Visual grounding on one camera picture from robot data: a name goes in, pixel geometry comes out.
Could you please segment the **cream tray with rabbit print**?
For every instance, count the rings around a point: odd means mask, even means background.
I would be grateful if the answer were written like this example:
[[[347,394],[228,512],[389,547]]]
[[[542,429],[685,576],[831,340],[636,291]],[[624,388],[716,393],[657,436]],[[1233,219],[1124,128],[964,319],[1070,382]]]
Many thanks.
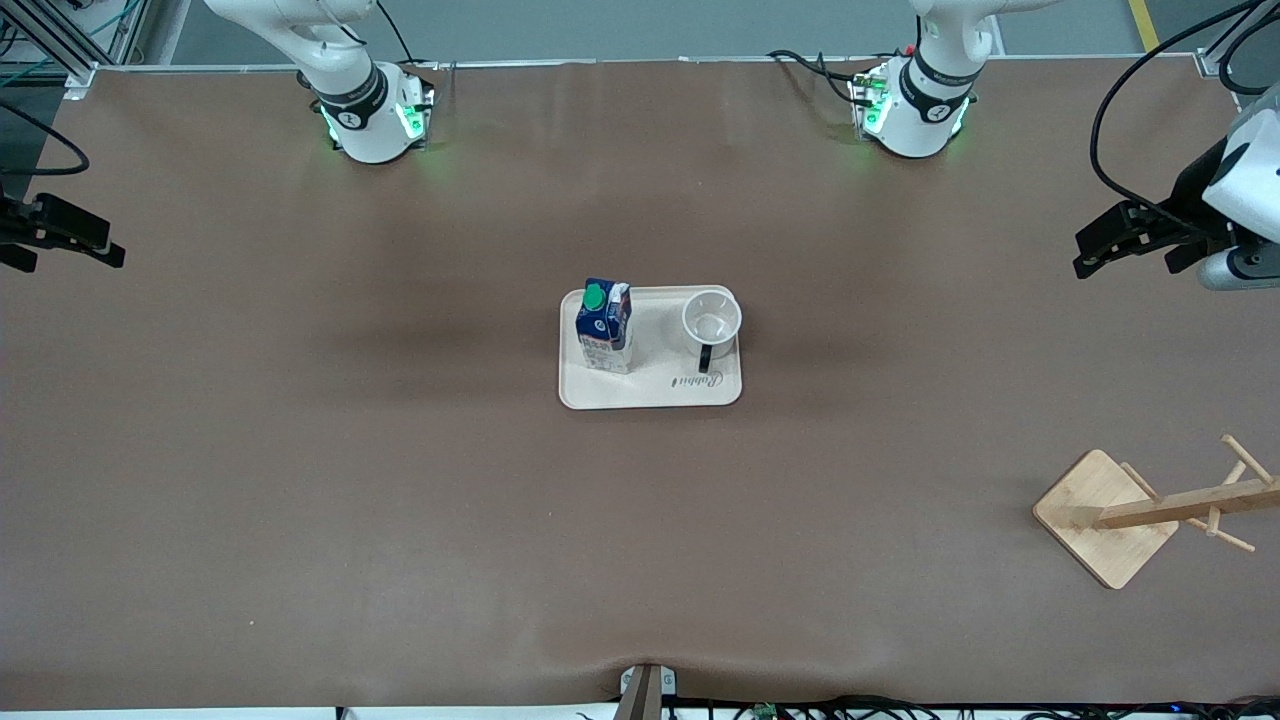
[[[740,342],[698,370],[699,347],[684,329],[685,304],[704,292],[727,293],[721,284],[681,284],[632,288],[631,329],[635,350],[630,372],[591,369],[573,327],[584,290],[559,301],[558,396],[568,409],[621,410],[637,407],[727,406],[742,393]]]

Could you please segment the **white smiley cup black handle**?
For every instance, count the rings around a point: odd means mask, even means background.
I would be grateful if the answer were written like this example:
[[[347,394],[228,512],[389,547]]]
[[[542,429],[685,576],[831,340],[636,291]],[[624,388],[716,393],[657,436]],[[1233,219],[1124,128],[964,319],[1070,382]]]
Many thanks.
[[[736,347],[742,328],[742,309],[727,290],[704,290],[690,296],[680,313],[681,325],[698,372],[709,374]]]

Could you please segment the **aluminium frame post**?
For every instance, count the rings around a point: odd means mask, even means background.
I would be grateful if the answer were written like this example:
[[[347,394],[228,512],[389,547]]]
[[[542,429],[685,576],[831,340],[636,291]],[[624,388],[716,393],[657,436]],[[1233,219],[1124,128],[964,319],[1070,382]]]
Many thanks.
[[[0,88],[87,88],[122,67],[154,0],[0,0]]]
[[[1228,46],[1280,6],[1280,0],[1242,0],[1245,9],[1210,29],[1210,38],[1196,50],[1196,63],[1203,77],[1216,78]]]

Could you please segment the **wooden cup rack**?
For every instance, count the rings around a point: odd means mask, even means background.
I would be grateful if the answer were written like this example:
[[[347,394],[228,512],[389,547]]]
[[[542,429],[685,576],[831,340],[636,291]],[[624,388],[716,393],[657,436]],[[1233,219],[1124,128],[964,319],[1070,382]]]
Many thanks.
[[[1132,464],[1100,448],[1083,455],[1033,506],[1033,518],[1105,588],[1120,591],[1183,528],[1245,553],[1226,515],[1280,509],[1280,470],[1267,469],[1235,437],[1221,443],[1234,464],[1216,486],[1160,493]]]

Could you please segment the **blue white milk carton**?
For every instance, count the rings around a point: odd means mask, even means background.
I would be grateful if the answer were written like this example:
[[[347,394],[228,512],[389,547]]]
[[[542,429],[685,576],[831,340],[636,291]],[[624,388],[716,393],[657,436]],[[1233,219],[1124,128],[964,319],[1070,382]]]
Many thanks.
[[[589,277],[575,318],[575,329],[589,369],[628,374],[634,341],[631,284]]]

